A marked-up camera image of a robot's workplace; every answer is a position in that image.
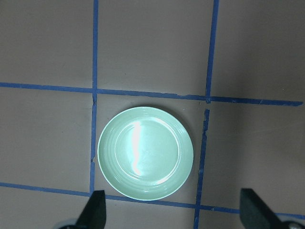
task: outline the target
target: floor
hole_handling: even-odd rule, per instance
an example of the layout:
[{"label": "floor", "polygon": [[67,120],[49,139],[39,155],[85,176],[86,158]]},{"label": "floor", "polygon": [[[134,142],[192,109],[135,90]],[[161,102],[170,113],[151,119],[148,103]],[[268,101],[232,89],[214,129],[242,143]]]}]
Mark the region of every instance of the floor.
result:
[{"label": "floor", "polygon": [[[106,229],[242,229],[253,188],[305,223],[305,1],[0,0],[0,228],[74,223],[106,192]],[[107,122],[161,108],[194,163],[160,201],[115,191]]]}]

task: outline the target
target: plate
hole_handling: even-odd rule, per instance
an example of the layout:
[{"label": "plate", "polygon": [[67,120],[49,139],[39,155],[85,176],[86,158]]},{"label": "plate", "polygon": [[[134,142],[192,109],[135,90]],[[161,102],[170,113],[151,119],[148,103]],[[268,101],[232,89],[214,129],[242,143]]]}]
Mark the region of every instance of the plate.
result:
[{"label": "plate", "polygon": [[178,190],[193,165],[193,145],[184,126],[153,107],[116,115],[98,143],[98,161],[109,184],[137,200],[157,200]]}]

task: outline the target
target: gray floor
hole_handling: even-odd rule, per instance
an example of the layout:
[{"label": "gray floor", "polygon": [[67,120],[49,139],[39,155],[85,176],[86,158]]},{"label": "gray floor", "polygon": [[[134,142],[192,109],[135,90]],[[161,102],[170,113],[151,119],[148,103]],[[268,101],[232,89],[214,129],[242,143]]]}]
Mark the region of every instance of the gray floor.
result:
[{"label": "gray floor", "polygon": [[[205,96],[212,12],[212,0],[99,1],[97,86],[109,91],[97,95],[93,138],[131,107],[173,114],[191,136],[194,164],[163,201],[194,205],[209,109],[201,205],[216,208],[200,210],[199,228],[243,228],[229,213],[241,187],[304,223],[304,105],[179,99]],[[304,102],[304,12],[303,0],[220,0],[211,96]],[[56,229],[75,221],[93,184],[92,94],[71,92],[92,88],[93,0],[0,0],[0,21],[0,228]],[[94,188],[122,196],[93,162]],[[193,208],[115,197],[106,229],[193,227]]]}]

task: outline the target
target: blue painter's tape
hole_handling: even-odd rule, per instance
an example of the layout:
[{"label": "blue painter's tape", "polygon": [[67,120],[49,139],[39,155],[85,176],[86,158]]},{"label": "blue painter's tape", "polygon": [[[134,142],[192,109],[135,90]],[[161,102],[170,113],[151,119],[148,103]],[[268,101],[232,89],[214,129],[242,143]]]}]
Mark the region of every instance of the blue painter's tape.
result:
[{"label": "blue painter's tape", "polygon": [[209,127],[209,117],[210,117],[210,110],[206,109],[204,112],[203,133],[202,133],[198,183],[197,183],[197,194],[196,194],[196,205],[195,205],[194,224],[193,224],[194,229],[198,229],[198,224],[199,224],[200,203],[201,203],[202,186],[203,186],[204,161],[205,161],[206,141],[207,141],[206,132],[208,131],[208,127]]},{"label": "blue painter's tape", "polygon": [[146,96],[153,98],[167,98],[167,99],[187,99],[204,101],[205,96],[200,95],[178,95],[172,93],[159,93],[159,92],[138,92],[138,91],[124,91],[124,90],[110,90],[110,89],[97,89],[98,94],[114,94],[114,95],[129,95],[129,96]]},{"label": "blue painter's tape", "polygon": [[124,91],[124,90],[110,90],[110,89],[95,90],[92,88],[82,88],[82,87],[65,87],[65,86],[52,86],[52,85],[23,84],[23,83],[0,83],[0,87],[93,93],[93,99],[95,102],[96,102],[96,96],[94,92],[98,94],[146,96],[146,97],[154,97],[154,98],[186,99],[186,100],[196,100],[196,101],[209,100],[209,102],[238,103],[238,104],[260,104],[260,105],[277,105],[277,106],[300,106],[303,104],[303,102],[301,101],[248,99],[248,98],[232,98],[232,97],[218,97],[218,96],[211,96],[208,98],[205,96],[193,95],[193,94],[177,95],[171,93],[138,92],[138,91]]},{"label": "blue painter's tape", "polygon": [[33,190],[33,191],[41,191],[41,192],[60,193],[60,194],[82,196],[82,197],[90,196],[90,193],[88,193],[88,192],[78,192],[78,191],[64,190],[64,189],[57,189],[57,188],[18,185],[18,184],[4,183],[4,182],[0,182],[0,186],[19,188],[19,189],[25,189],[25,190]]},{"label": "blue painter's tape", "polygon": [[94,179],[95,179],[95,163],[90,163],[90,193],[94,192]]},{"label": "blue painter's tape", "polygon": [[216,40],[216,27],[217,27],[217,17],[218,17],[218,6],[219,6],[219,0],[214,0],[213,14],[212,14],[212,25],[211,25],[211,35],[210,35],[210,48],[209,48],[208,66],[207,66],[206,83],[205,83],[205,96],[207,98],[209,98],[211,96],[213,61],[214,61],[214,50],[215,50],[215,40]]},{"label": "blue painter's tape", "polygon": [[92,50],[92,118],[91,118],[91,156],[90,156],[90,193],[94,191],[95,179],[95,145],[96,145],[96,115],[97,115],[97,57],[98,57],[98,21],[99,1],[93,2],[93,50]]},{"label": "blue painter's tape", "polygon": [[276,106],[300,106],[303,104],[303,102],[300,101],[247,99],[247,98],[231,98],[231,97],[217,97],[217,96],[212,96],[211,101],[234,103],[234,104],[259,104],[259,105],[276,105]]},{"label": "blue painter's tape", "polygon": [[92,93],[91,88],[23,84],[23,83],[0,83],[0,87],[24,88],[24,89],[36,89],[36,90],[48,90],[48,91],[62,91],[62,92]]},{"label": "blue painter's tape", "polygon": [[[200,209],[207,210],[207,211],[217,211],[217,212],[225,212],[225,213],[231,213],[231,214],[239,214],[239,209],[234,208],[222,208],[222,207],[213,207],[213,206],[207,206],[207,205],[201,205]],[[305,215],[298,215],[298,214],[287,214],[287,213],[276,213],[278,216],[288,216],[296,219],[302,219],[305,220]]]},{"label": "blue painter's tape", "polygon": [[134,202],[134,203],[143,203],[143,204],[172,206],[172,207],[179,207],[179,208],[195,208],[195,204],[186,204],[186,203],[170,202],[170,201],[162,201],[162,200],[141,201],[141,200],[131,199],[129,197],[119,197],[119,196],[112,196],[112,195],[106,195],[106,199],[113,199],[113,200],[127,201],[127,202]]},{"label": "blue painter's tape", "polygon": [[92,88],[97,89],[97,54],[98,54],[99,1],[93,2],[93,50],[92,50]]}]

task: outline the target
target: plate rim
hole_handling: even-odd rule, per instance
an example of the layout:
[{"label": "plate rim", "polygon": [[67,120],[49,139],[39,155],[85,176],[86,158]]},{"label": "plate rim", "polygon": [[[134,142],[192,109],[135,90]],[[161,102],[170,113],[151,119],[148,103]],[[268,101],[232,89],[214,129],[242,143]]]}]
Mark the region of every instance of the plate rim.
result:
[{"label": "plate rim", "polygon": [[[100,152],[100,145],[101,145],[102,135],[104,134],[104,132],[107,130],[107,127],[110,125],[110,123],[111,123],[114,119],[116,119],[118,116],[122,115],[122,114],[125,113],[125,112],[128,112],[128,111],[130,111],[130,110],[135,110],[135,109],[153,109],[153,110],[157,110],[157,111],[159,111],[159,112],[162,112],[162,113],[164,113],[164,114],[170,116],[171,118],[173,118],[175,121],[177,121],[179,124],[181,124],[181,126],[185,129],[185,131],[186,131],[186,133],[187,133],[187,136],[188,136],[188,138],[189,138],[189,140],[190,140],[190,146],[192,147],[192,153],[191,153],[191,154],[192,154],[192,159],[191,159],[192,163],[191,163],[190,170],[189,170],[187,176],[185,177],[185,179],[181,182],[181,184],[180,184],[177,188],[175,188],[173,191],[169,192],[169,193],[166,194],[166,195],[160,195],[161,197],[158,197],[158,198],[142,199],[142,198],[136,198],[136,197],[132,197],[132,196],[130,196],[130,195],[125,194],[124,192],[122,192],[122,191],[120,191],[118,188],[116,188],[115,185],[113,185],[113,184],[108,180],[108,178],[107,178],[107,176],[105,175],[105,173],[104,173],[104,171],[103,171],[103,169],[102,169],[102,166],[101,166],[101,159],[100,159],[100,153],[99,153],[99,152]],[[124,111],[122,111],[122,112],[119,112],[117,115],[115,115],[112,119],[110,119],[110,120],[108,121],[108,123],[107,123],[106,126],[103,128],[103,130],[102,130],[102,132],[101,132],[101,134],[100,134],[100,137],[99,137],[99,141],[98,141],[98,144],[97,144],[97,156],[98,156],[98,162],[99,162],[100,170],[102,171],[103,176],[104,176],[105,179],[107,180],[108,184],[111,185],[111,187],[113,187],[116,191],[118,191],[119,193],[121,193],[122,195],[124,195],[124,196],[126,196],[126,197],[129,197],[129,198],[132,198],[132,199],[135,199],[135,200],[140,200],[140,201],[153,201],[153,200],[159,200],[159,199],[162,199],[162,198],[165,198],[165,197],[170,196],[171,194],[175,193],[179,188],[181,188],[181,186],[186,182],[186,180],[188,179],[188,177],[189,177],[189,175],[190,175],[190,173],[191,173],[191,171],[192,171],[192,168],[193,168],[194,148],[193,148],[193,142],[192,142],[192,140],[191,140],[191,137],[190,137],[188,131],[186,130],[186,128],[184,127],[184,125],[183,125],[175,116],[173,116],[172,114],[170,114],[170,113],[168,113],[168,112],[166,112],[166,111],[164,111],[164,110],[162,110],[162,109],[156,108],[156,107],[151,107],[151,106],[137,106],[137,107],[132,107],[132,108],[126,109],[126,110],[124,110]]]}]

